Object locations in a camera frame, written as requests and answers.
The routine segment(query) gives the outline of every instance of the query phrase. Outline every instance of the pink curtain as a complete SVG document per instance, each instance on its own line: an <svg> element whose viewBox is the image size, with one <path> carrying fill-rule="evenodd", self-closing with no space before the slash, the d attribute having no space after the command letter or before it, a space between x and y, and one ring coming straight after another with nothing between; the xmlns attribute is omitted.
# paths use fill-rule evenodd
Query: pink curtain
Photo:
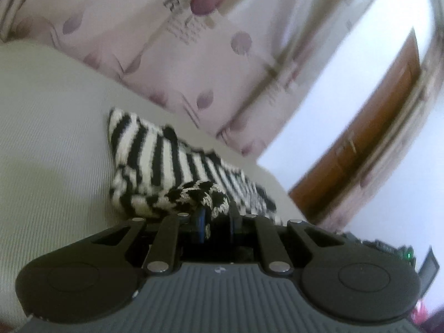
<svg viewBox="0 0 444 333"><path fill-rule="evenodd" d="M83 61L257 157L372 0L0 0L0 36Z"/></svg>

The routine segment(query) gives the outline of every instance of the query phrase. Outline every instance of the black-and-white striped cloth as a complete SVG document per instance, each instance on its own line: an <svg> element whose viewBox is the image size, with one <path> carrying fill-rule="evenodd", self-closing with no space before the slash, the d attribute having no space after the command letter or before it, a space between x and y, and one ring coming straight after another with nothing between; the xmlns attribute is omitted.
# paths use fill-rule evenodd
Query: black-and-white striped cloth
<svg viewBox="0 0 444 333"><path fill-rule="evenodd" d="M228 213L232 200L241 215L262 215L281 224L274 202L262 187L214 151L205 152L178 139L169 126L161 128L114 108L108 138L116 166L110 197L117 209L163 218L204 205L214 219Z"/></svg>

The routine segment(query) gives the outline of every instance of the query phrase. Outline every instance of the circular pad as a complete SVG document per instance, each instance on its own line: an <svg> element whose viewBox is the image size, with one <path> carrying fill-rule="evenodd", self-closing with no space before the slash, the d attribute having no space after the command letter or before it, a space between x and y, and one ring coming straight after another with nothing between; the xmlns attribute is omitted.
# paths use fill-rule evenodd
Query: circular pad
<svg viewBox="0 0 444 333"><path fill-rule="evenodd" d="M350 322L384 323L408 314L420 280L406 262L360 244L319 248L301 288L327 314Z"/></svg>
<svg viewBox="0 0 444 333"><path fill-rule="evenodd" d="M384 289L390 283L390 275L374 264L354 263L339 271L339 280L347 288L370 293Z"/></svg>
<svg viewBox="0 0 444 333"><path fill-rule="evenodd" d="M25 312L75 324L111 314L132 300L139 275L112 246L68 246L29 263L16 280Z"/></svg>

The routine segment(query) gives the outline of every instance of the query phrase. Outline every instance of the wooden door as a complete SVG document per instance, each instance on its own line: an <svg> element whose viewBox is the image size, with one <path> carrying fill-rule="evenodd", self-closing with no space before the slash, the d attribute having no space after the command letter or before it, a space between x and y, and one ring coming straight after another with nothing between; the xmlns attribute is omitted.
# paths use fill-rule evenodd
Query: wooden door
<svg viewBox="0 0 444 333"><path fill-rule="evenodd" d="M345 188L373 151L399 113L419 74L418 47L412 31L383 81L355 119L290 191L290 197L309 221L317 222L317 214Z"/></svg>

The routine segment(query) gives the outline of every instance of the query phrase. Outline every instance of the white sofa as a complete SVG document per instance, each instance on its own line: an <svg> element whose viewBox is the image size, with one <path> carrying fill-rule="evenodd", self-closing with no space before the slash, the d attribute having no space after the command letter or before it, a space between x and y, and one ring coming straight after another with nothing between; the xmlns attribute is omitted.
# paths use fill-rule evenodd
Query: white sofa
<svg viewBox="0 0 444 333"><path fill-rule="evenodd" d="M283 220L302 219L270 173L189 121L49 47L1 45L0 322L14 327L25 319L14 282L26 263L125 219L108 199L112 106L170 124L190 144L215 149L266 188Z"/></svg>

